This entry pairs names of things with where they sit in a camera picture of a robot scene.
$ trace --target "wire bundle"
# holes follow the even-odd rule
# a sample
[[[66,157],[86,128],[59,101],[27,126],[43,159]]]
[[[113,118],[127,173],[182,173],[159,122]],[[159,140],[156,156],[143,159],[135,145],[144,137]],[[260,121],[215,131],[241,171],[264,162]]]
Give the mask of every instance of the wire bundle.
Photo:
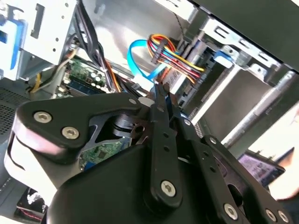
[[[204,69],[195,66],[194,64],[177,55],[175,53],[175,46],[166,36],[161,34],[154,34],[149,37],[149,39],[147,40],[149,54],[154,57],[162,40],[166,40],[167,43],[164,46],[164,49],[157,61],[166,64],[168,68],[172,68],[182,73],[192,83],[195,83],[195,80],[200,77],[200,74],[202,71],[204,71]],[[162,76],[165,76],[168,72],[169,69],[166,69]]]
[[[96,67],[104,72],[108,89],[110,91],[115,89],[116,91],[121,92],[121,87],[117,81],[116,75],[113,73],[110,64],[104,57],[103,47],[98,42],[96,31],[85,10],[82,0],[78,1],[75,14],[75,30],[82,48],[86,51]]]

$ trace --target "green circuit board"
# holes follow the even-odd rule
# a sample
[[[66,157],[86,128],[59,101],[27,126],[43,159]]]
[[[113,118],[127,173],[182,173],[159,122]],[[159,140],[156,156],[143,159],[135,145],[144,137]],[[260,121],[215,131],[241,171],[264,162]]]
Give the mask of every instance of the green circuit board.
[[[98,164],[127,148],[129,144],[129,139],[123,138],[116,143],[103,144],[89,149],[81,154],[80,166],[84,168],[88,162]]]
[[[100,75],[100,78],[101,78],[101,81],[102,82],[106,82],[105,80],[105,76],[104,76],[104,73],[99,71],[99,70],[95,70],[94,68],[82,63],[80,60],[78,59],[73,59],[70,63],[70,69],[71,69],[71,73],[70,73],[70,76],[72,77],[75,77],[75,78],[78,78],[82,81],[86,81],[87,78],[90,78],[90,74],[95,72],[97,74]]]

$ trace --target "black wire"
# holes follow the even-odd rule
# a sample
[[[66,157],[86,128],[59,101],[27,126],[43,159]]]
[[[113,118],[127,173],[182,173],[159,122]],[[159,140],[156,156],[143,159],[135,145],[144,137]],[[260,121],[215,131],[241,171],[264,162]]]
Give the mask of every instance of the black wire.
[[[177,21],[178,21],[179,27],[181,28],[182,35],[184,35],[184,29],[183,29],[183,26],[182,26],[182,24],[181,24],[181,22],[180,22],[179,18],[178,18],[178,15],[177,15],[177,14],[175,14],[175,13],[173,13],[173,14],[174,14],[174,15],[176,16],[176,18],[177,18]]]
[[[130,84],[123,81],[119,76],[116,76],[116,79],[124,91],[133,94],[137,98],[142,97],[142,95],[137,90],[133,89]]]
[[[83,31],[80,28],[80,22],[82,22]],[[92,62],[99,68],[103,68],[106,83],[108,89],[111,91],[115,89],[113,87],[113,82],[111,78],[111,74],[109,73],[104,57],[104,51],[102,45],[98,42],[98,38],[93,27],[92,22],[84,8],[82,1],[79,2],[76,14],[75,14],[75,30],[79,39],[80,44],[83,49],[86,51]],[[82,33],[85,33],[87,42],[85,43]]]

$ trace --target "capacitor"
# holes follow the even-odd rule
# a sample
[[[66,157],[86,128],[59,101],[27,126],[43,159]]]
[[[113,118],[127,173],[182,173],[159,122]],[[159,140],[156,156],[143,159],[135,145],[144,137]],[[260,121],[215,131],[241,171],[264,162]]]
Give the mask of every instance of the capacitor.
[[[95,74],[95,73],[93,72],[93,73],[90,74],[90,76],[91,76],[92,78],[96,78],[97,74]]]

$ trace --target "yellow wire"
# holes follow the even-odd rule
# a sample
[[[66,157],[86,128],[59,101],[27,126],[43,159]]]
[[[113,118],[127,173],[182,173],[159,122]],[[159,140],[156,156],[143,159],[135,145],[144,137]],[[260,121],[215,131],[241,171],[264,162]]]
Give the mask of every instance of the yellow wire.
[[[164,35],[154,34],[154,35],[152,36],[152,37],[153,37],[153,40],[152,40],[152,41],[155,42],[156,44],[160,44],[160,41],[154,39],[154,37],[157,37],[157,36],[161,36],[161,37],[163,37],[163,38],[166,38],[169,42],[171,42],[171,41],[170,41],[166,36],[164,36]],[[204,71],[203,68],[198,67],[198,66],[196,66],[196,65],[194,65],[194,64],[192,64],[192,63],[190,63],[189,61],[185,60],[184,58],[178,56],[177,54],[175,54],[172,50],[170,50],[169,47],[165,47],[165,49],[167,49],[167,50],[168,50],[168,53],[170,53],[172,56],[174,56],[175,58],[181,60],[182,62],[185,62],[185,63],[188,64],[190,67],[195,68],[195,69],[197,69],[198,71]]]
[[[153,34],[152,37],[155,38],[155,37],[159,37],[159,36],[166,39],[169,42],[169,44],[175,49],[175,51],[177,50],[177,48],[174,46],[174,44],[171,42],[171,40],[167,36],[164,36],[163,34]]]
[[[160,60],[159,60],[159,62],[162,63],[162,64],[166,64],[167,67],[170,67],[170,68],[174,69],[175,71],[178,71],[179,73],[183,74],[183,75],[186,76],[186,78],[188,78],[193,84],[195,84],[195,81],[194,81],[190,76],[188,76],[187,74],[185,74],[183,71],[177,69],[176,67],[171,66],[170,64],[168,64],[168,63],[166,63],[166,62],[163,62],[163,61],[160,61]]]
[[[36,83],[35,83],[34,87],[32,88],[32,90],[30,91],[30,93],[33,93],[33,92],[35,92],[38,89],[38,87],[41,84],[41,78],[42,78],[41,74],[38,73],[36,75]]]
[[[78,48],[74,49],[71,54],[67,57],[67,59],[65,59],[56,69],[56,73],[59,72],[77,53]],[[39,87],[36,89],[32,89],[32,91],[30,93],[35,93],[39,90]]]
[[[153,57],[153,53],[150,51],[150,48],[149,47],[147,47],[147,48],[148,48],[149,54]],[[168,64],[168,63],[166,63],[164,61],[158,60],[158,62],[160,62],[162,64],[166,64],[168,68],[172,68],[172,69],[178,71],[179,73],[185,75],[193,84],[195,84],[194,80],[190,76],[188,76],[186,73],[184,73],[183,71],[181,71],[181,70],[179,70],[179,69],[171,66],[170,64]]]

